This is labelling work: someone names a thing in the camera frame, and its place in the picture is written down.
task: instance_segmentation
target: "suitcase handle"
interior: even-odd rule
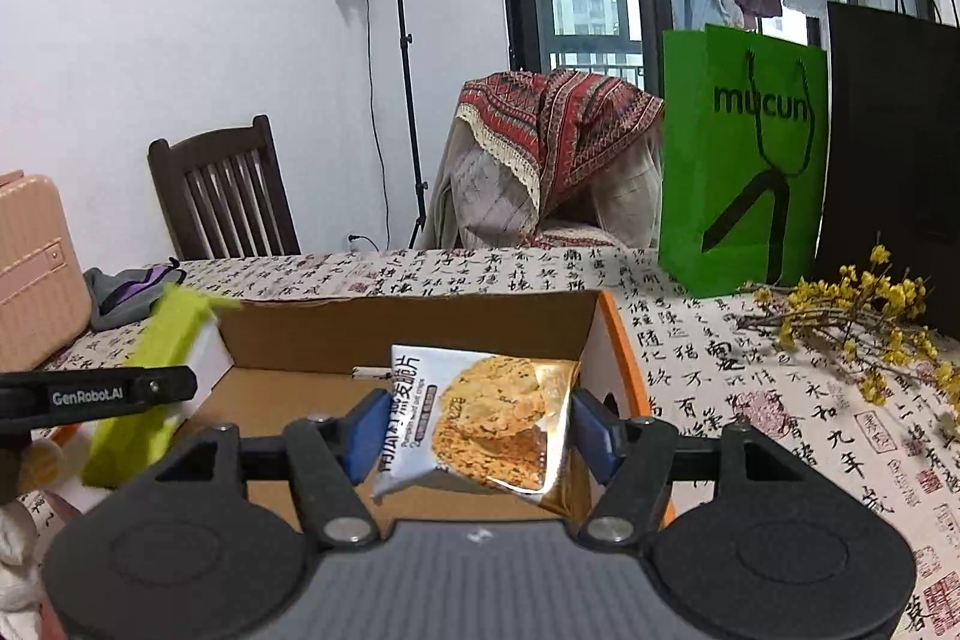
[[[10,185],[13,180],[19,180],[22,176],[22,169],[18,169],[16,172],[7,172],[6,175],[0,175],[0,188],[3,188],[5,185]]]

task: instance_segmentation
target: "black paper bag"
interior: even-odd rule
[[[960,30],[829,6],[832,59],[817,276],[863,263],[880,232],[899,277],[930,277],[925,322],[960,336]]]

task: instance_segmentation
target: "patterned throw blanket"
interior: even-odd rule
[[[663,109],[659,98],[614,77],[506,71],[464,83],[457,117],[522,184],[529,202],[514,205],[523,213],[515,226],[529,234],[646,132]],[[479,187],[485,183],[490,192],[472,199],[499,199],[496,178]],[[475,190],[477,182],[471,185]]]

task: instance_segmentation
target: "tablecloth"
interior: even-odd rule
[[[834,376],[826,360],[736,329],[745,296],[689,298],[656,253],[616,248],[400,251],[185,262],[186,285],[260,300],[609,290],[654,415],[683,434],[717,435],[738,415],[803,458],[904,534],[918,579],[898,634],[960,638],[960,446],[937,422],[932,389],[894,384],[884,408]],[[51,362],[120,365],[143,323],[88,333]],[[678,512],[710,485],[677,485]]]

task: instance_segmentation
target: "gray cloth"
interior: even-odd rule
[[[149,269],[124,269],[104,274],[96,266],[83,273],[90,292],[90,328],[95,332],[116,329],[150,316],[150,309],[168,284],[179,284],[186,272],[179,263]]]
[[[469,124],[453,119],[434,181],[419,249],[516,247],[538,211],[510,170],[483,150]]]

